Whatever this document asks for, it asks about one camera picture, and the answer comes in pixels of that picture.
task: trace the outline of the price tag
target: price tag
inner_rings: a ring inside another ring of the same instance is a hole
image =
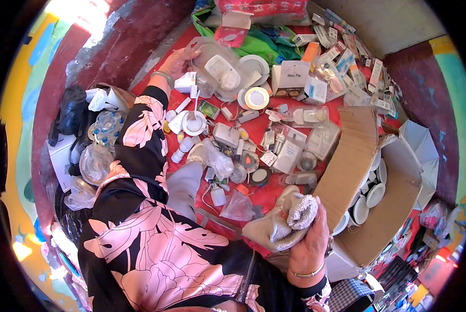
[[[267,152],[267,153],[264,153],[262,156],[261,156],[261,161],[263,163],[265,163],[268,167],[270,167],[271,165],[273,165],[274,161],[277,159],[278,157],[271,151]]]

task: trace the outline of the green bag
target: green bag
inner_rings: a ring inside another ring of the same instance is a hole
[[[211,15],[213,7],[214,3],[210,2],[209,8],[197,9],[196,7],[192,13],[193,25],[202,36],[214,37],[216,32],[216,29],[204,25],[204,21]],[[273,28],[278,28],[290,34],[287,38],[289,41],[295,36],[295,33],[286,26],[273,26]],[[271,37],[263,33],[255,25],[250,28],[242,46],[233,48],[233,50],[240,57],[249,54],[259,55],[268,63],[270,68],[272,65],[280,64],[284,60],[300,60],[304,54],[303,48],[296,47],[281,37],[276,38],[274,42]]]

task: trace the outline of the hand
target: hand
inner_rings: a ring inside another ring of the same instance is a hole
[[[290,249],[287,278],[290,283],[298,287],[310,287],[317,284],[325,271],[323,268],[313,278],[296,278],[293,274],[311,274],[320,268],[324,260],[325,251],[328,246],[329,230],[326,209],[319,197],[316,198],[316,202],[318,203],[318,213],[311,228],[307,231],[304,239]]]
[[[200,51],[191,51],[182,48],[174,51],[168,56],[164,64],[160,66],[159,71],[167,73],[173,80],[181,78],[186,73],[186,61],[194,59],[200,55]]]

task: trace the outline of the open cardboard box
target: open cardboard box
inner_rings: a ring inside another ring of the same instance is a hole
[[[335,229],[382,148],[387,166],[386,192],[370,209],[355,233],[344,230],[334,237],[359,267],[370,265],[393,239],[410,215],[422,185],[420,163],[406,140],[395,129],[379,137],[371,107],[339,107],[342,133],[335,153],[313,196],[319,196],[327,211],[331,232]]]

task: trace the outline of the gold bracelet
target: gold bracelet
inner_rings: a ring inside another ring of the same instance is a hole
[[[295,273],[294,272],[294,275],[295,277],[297,278],[312,278],[313,276],[315,276],[316,274],[318,274],[319,271],[321,271],[321,269],[323,269],[323,266],[325,265],[325,262],[323,262],[320,266],[320,268],[316,271],[314,271],[313,273],[311,274],[299,274],[299,273]]]

